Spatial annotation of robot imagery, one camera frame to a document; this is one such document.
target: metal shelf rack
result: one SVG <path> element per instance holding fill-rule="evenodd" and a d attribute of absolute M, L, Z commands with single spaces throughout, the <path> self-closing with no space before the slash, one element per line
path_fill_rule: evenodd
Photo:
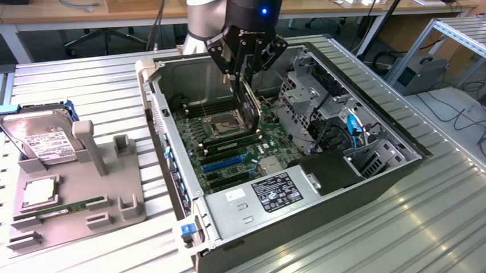
<path fill-rule="evenodd" d="M 465 83 L 475 71 L 486 61 L 486 17 L 484 15 L 465 18 L 443 18 L 433 19 L 423 34 L 420 35 L 416 43 L 409 50 L 403 62 L 396 65 L 386 76 L 386 81 L 393 85 L 403 75 L 403 72 L 408 66 L 408 63 L 416 53 L 419 52 L 424 42 L 429 39 L 431 32 L 439 30 L 449 38 L 456 40 L 460 44 L 468 47 L 483 59 L 476 63 L 472 69 L 464 76 L 460 85 Z"/>

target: green circuit board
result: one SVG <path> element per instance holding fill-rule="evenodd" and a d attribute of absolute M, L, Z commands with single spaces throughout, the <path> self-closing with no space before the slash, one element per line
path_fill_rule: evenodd
<path fill-rule="evenodd" d="M 266 104 L 262 104 L 262 116 L 258 127 L 261 132 L 257 135 L 240 137 L 246 129 L 237 110 L 198 118 L 188 118 L 185 113 L 174 113 L 174 119 L 193 168 L 208 194 L 268 175 L 269 169 L 265 170 L 262 168 L 262 159 L 272 157 L 286 168 L 293 160 L 302 157 L 282 125 L 276 120 L 272 107 Z M 212 142 L 233 135 L 236 139 L 245 139 L 241 142 L 232 140 L 225 142 L 225 144 L 210 146 L 206 151 L 201 147 L 201 143 Z M 237 159 L 240 156 L 245 156 L 242 163 L 210 172 L 204 171 L 206 166 Z M 206 163 L 218 157 L 224 157 L 224 159 Z"/>

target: hard drive label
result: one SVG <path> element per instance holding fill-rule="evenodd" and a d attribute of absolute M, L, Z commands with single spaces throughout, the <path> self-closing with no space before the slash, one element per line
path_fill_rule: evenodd
<path fill-rule="evenodd" d="M 65 131 L 25 136 L 25 143 L 41 160 L 51 160 L 75 155 L 75 149 Z"/>
<path fill-rule="evenodd" d="M 286 172 L 252 186 L 266 212 L 274 212 L 305 199 Z"/>

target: office chair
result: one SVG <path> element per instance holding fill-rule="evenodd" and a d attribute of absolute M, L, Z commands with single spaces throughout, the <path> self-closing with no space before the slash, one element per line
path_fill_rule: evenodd
<path fill-rule="evenodd" d="M 312 28 L 312 24 L 313 24 L 313 22 L 316 21 L 316 20 L 321 20 L 321 21 L 324 21 L 325 23 L 328 23 L 328 22 L 333 22 L 336 25 L 337 25 L 337 30 L 336 30 L 336 34 L 341 34 L 341 28 L 344 27 L 344 25 L 346 24 L 346 17 L 341 17 L 340 18 L 340 20 L 330 20 L 330 19 L 328 19 L 328 18 L 313 18 L 312 20 L 310 20 L 310 22 L 309 23 L 306 23 L 306 27 L 308 28 Z"/>
<path fill-rule="evenodd" d="M 85 43 L 86 41 L 99 37 L 101 35 L 105 36 L 105 54 L 110 55 L 110 37 L 117 36 L 129 41 L 142 44 L 143 46 L 148 45 L 148 42 L 138 37 L 133 36 L 135 33 L 134 27 L 129 27 L 129 34 L 122 33 L 118 31 L 121 27 L 111 27 L 111 28 L 101 28 L 99 30 L 91 32 L 90 29 L 85 29 L 85 35 L 79 37 L 77 40 L 71 41 L 70 43 L 65 44 L 66 54 L 70 56 L 77 56 L 77 50 L 73 48 L 75 45 Z"/>

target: motherboard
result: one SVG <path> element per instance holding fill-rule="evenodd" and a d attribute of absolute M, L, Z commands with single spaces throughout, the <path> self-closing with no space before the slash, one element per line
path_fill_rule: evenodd
<path fill-rule="evenodd" d="M 176 124 L 197 177 L 208 194 L 284 170 L 302 154 L 268 100 L 256 133 L 248 133 L 238 110 L 206 111 L 193 117 L 174 113 Z"/>

